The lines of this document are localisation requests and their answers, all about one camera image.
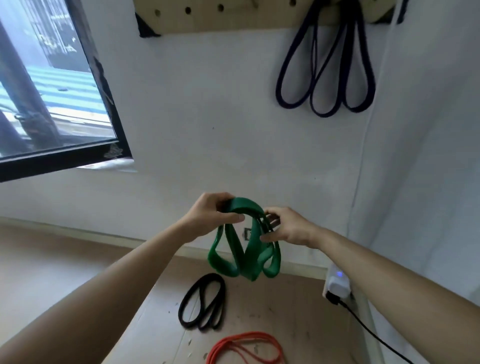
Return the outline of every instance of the right arm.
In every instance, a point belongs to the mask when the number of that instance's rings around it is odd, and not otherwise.
[[[265,209],[284,240],[325,253],[431,364],[480,363],[480,307],[288,207]]]

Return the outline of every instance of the black window frame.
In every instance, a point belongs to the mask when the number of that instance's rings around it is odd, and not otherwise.
[[[0,157],[0,182],[33,177],[117,158],[132,158],[81,3],[79,0],[65,0],[65,4],[90,65],[116,138],[94,140],[88,143],[44,151],[27,152],[18,156]]]

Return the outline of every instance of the green resistance band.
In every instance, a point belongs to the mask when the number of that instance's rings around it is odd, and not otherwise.
[[[248,198],[235,197],[227,202],[223,212],[236,212],[237,214],[251,216],[252,233],[244,252],[233,225],[225,224],[225,236],[235,260],[235,264],[232,264],[216,252],[216,247],[224,229],[223,225],[218,227],[215,241],[208,253],[208,262],[212,268],[227,277],[238,277],[241,274],[252,282],[258,278],[262,271],[269,278],[275,277],[280,271],[280,247],[278,242],[263,243],[260,241],[261,235],[273,231],[263,209]],[[265,268],[264,264],[270,258],[272,258],[272,262],[268,268]]]

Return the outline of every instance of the window glass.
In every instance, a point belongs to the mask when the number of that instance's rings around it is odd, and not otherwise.
[[[65,1],[0,9],[0,158],[115,139]]]

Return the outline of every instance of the wooden pegboard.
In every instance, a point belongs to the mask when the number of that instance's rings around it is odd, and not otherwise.
[[[239,29],[295,28],[312,0],[133,0],[135,11],[157,34],[215,32]],[[360,0],[365,21],[375,23],[395,0]],[[339,21],[337,5],[325,7],[321,25]]]

